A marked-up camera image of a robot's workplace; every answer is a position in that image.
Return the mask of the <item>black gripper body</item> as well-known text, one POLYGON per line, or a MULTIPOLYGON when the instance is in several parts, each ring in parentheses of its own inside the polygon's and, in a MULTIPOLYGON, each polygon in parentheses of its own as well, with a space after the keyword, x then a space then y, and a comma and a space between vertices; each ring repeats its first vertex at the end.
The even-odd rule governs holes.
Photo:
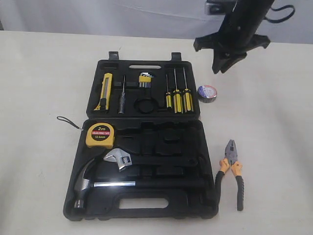
POLYGON ((266 49, 270 39, 256 31, 272 4, 271 0, 236 1, 218 32, 195 39, 195 51, 213 49, 215 60, 230 61, 245 58, 248 51, 257 47, 266 49))

